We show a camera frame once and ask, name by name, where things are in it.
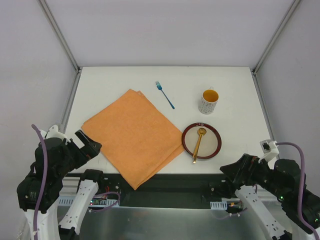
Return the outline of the orange cloth placemat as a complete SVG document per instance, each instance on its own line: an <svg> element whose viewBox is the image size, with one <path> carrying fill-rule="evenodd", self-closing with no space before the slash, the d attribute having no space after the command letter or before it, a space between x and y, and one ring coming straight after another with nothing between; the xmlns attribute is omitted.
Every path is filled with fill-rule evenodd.
<svg viewBox="0 0 320 240"><path fill-rule="evenodd" d="M134 190L184 151L182 132L132 89L81 128Z"/></svg>

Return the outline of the gold spoon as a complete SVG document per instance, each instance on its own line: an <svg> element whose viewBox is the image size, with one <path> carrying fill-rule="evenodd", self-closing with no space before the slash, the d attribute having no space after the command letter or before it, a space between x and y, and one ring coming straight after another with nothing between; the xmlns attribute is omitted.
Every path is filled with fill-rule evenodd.
<svg viewBox="0 0 320 240"><path fill-rule="evenodd" d="M197 130L197 134L198 134L198 140L196 142L196 145L195 145L195 149L194 149L194 152L193 152L193 155L192 155L192 159L193 159L193 163L195 164L197 162L197 157L198 157L198 151L199 151L199 147L200 147L200 144L201 144L201 140L202 140L202 137L207 133L206 129L201 127Z"/></svg>

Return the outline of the blue metal fork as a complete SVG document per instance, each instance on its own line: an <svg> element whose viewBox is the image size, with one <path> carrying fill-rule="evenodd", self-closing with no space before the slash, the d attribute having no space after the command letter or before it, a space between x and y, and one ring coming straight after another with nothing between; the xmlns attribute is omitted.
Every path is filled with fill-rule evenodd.
<svg viewBox="0 0 320 240"><path fill-rule="evenodd" d="M160 82L159 82L159 81L156 81L156 82L155 82L155 85L156 85L157 89L158 89L159 91L161 91L162 94L165 96L165 98L166 98L166 100L168 101L168 103L170 104L171 108L172 108L172 109L175 109L175 106L172 104L172 102L169 100L169 98L167 97L167 95L166 95L165 92L163 91L163 88L162 88Z"/></svg>

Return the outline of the red rimmed plate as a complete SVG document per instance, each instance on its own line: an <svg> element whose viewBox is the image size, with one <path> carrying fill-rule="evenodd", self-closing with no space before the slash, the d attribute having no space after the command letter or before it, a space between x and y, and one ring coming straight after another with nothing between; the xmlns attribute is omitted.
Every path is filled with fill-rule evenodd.
<svg viewBox="0 0 320 240"><path fill-rule="evenodd" d="M220 133L207 123L190 124L183 131L181 141L184 150L192 157L199 137L197 133L199 128L206 129L206 134L201 139L196 161L206 161L214 158L221 151L222 138Z"/></svg>

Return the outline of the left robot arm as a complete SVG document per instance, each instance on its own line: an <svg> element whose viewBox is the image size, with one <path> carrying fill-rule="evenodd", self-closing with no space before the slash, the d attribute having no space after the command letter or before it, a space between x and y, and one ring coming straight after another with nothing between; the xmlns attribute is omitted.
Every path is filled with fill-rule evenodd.
<svg viewBox="0 0 320 240"><path fill-rule="evenodd" d="M81 225L94 196L106 189L104 173L87 169L80 176L76 196L62 220L58 205L63 179L71 171L97 157L102 145L82 130L75 135L83 143L78 147L72 139L53 125L48 131L31 126L39 138L35 161L30 172L17 187L19 207L23 210L33 240L78 240Z"/></svg>

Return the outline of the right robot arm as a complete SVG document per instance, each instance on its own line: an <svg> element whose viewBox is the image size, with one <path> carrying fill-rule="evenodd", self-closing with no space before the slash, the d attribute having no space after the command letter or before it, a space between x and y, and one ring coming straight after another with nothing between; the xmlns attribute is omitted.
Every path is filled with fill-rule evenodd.
<svg viewBox="0 0 320 240"><path fill-rule="evenodd" d="M205 198L239 199L243 208L258 224L267 240L318 240L320 238L320 198L307 189L305 156L302 149L291 142L264 140L260 143L263 156L244 154L238 161L220 167L225 180L208 187ZM297 149L300 163L292 159L277 159L279 146ZM278 203L289 219L287 231L267 209L266 203Z"/></svg>

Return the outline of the white floral mug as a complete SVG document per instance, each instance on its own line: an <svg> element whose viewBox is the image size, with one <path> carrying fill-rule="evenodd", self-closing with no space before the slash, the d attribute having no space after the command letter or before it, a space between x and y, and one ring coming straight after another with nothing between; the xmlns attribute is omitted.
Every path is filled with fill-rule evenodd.
<svg viewBox="0 0 320 240"><path fill-rule="evenodd" d="M214 112L218 100L219 94L211 86L202 93L201 99L198 103L198 110L204 115L210 115Z"/></svg>

